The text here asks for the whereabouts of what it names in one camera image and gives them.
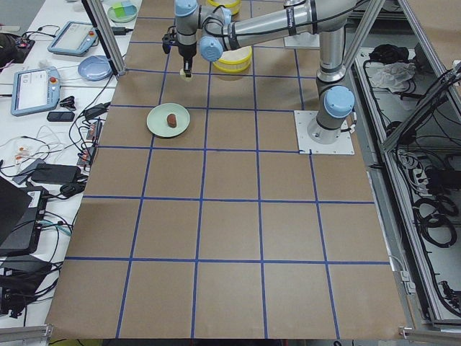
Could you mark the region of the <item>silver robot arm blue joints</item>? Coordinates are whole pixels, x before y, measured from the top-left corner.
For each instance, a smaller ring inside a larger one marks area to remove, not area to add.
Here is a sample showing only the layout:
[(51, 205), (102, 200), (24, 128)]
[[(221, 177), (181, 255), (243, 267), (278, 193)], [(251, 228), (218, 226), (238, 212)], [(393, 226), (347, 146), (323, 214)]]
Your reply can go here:
[(283, 40), (286, 48), (318, 49), (319, 109), (313, 125), (339, 131), (354, 108), (353, 102), (337, 102), (344, 94), (337, 87), (346, 73), (344, 27), (358, 6), (358, 1), (286, 1), (276, 12), (234, 21), (222, 4), (175, 1), (174, 25), (163, 37), (163, 49), (178, 49), (186, 77), (192, 75), (196, 54), (215, 62), (226, 51), (275, 40)]

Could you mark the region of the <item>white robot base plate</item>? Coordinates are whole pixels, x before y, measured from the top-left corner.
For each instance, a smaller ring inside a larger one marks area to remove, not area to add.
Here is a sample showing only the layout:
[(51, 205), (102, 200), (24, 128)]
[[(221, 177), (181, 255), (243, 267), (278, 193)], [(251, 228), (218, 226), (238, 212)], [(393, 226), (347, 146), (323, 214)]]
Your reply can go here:
[(317, 123), (317, 111), (294, 111), (297, 146), (300, 154), (354, 155), (351, 130), (344, 119), (341, 127), (326, 130)]

